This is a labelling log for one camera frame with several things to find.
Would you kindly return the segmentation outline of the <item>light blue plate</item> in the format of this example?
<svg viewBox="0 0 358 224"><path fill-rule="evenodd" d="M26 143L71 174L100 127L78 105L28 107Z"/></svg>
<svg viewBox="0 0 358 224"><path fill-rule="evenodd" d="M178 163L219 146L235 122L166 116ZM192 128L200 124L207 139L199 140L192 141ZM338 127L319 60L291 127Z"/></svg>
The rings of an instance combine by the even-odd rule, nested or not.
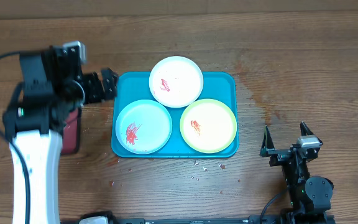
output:
<svg viewBox="0 0 358 224"><path fill-rule="evenodd" d="M163 105L154 100L137 100L119 113L116 137L128 152L146 155L158 151L172 133L172 118Z"/></svg>

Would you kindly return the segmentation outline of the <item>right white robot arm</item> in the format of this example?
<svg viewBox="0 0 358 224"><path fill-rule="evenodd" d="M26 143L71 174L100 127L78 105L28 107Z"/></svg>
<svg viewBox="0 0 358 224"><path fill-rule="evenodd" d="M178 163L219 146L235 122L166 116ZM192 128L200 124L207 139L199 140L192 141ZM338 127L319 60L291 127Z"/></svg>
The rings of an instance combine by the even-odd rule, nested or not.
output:
<svg viewBox="0 0 358 224"><path fill-rule="evenodd" d="M308 163L318 157L323 145L304 122L300 123L301 136L288 149L276 149L268 127L264 130L260 156L270 159L271 167L280 166L286 189L274 196L263 208L260 223L334 223L326 212L331 209L334 184L327 178L312 176ZM265 217L268 207L284 194L289 194L291 208L284 208L279 215Z"/></svg>

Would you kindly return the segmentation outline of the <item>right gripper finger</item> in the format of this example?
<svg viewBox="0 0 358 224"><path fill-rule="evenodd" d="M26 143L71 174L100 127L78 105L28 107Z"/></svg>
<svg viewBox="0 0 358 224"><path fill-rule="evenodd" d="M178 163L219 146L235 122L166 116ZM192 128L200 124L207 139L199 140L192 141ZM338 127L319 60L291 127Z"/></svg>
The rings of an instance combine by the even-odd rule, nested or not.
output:
<svg viewBox="0 0 358 224"><path fill-rule="evenodd" d="M273 144L273 140L272 137L270 135L270 131L267 125L265 125L264 128L264 139L262 141L262 145L261 145L261 151L269 151L269 150L274 150L275 146Z"/></svg>
<svg viewBox="0 0 358 224"><path fill-rule="evenodd" d="M309 136L314 134L304 121L300 123L300 131L302 136Z"/></svg>

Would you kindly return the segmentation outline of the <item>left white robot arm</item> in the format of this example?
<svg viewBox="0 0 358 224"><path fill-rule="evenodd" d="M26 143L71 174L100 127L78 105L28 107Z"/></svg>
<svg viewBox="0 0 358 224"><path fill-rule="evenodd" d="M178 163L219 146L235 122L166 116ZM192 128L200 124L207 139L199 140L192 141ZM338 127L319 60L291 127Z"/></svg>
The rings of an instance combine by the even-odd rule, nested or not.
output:
<svg viewBox="0 0 358 224"><path fill-rule="evenodd" d="M70 113L112 100L118 75L82 72L86 48L79 41L21 52L23 81L3 114L14 165L13 223L60 223L58 164Z"/></svg>

